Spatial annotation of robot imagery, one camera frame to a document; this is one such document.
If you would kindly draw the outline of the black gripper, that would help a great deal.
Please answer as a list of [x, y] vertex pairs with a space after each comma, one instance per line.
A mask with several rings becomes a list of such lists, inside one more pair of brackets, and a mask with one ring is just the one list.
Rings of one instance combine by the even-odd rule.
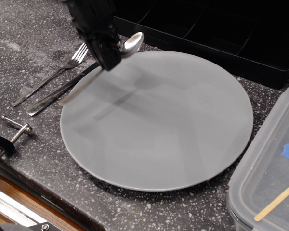
[[120, 42], [113, 18], [116, 12], [111, 0], [66, 0], [72, 25], [98, 64], [106, 71], [121, 62]]

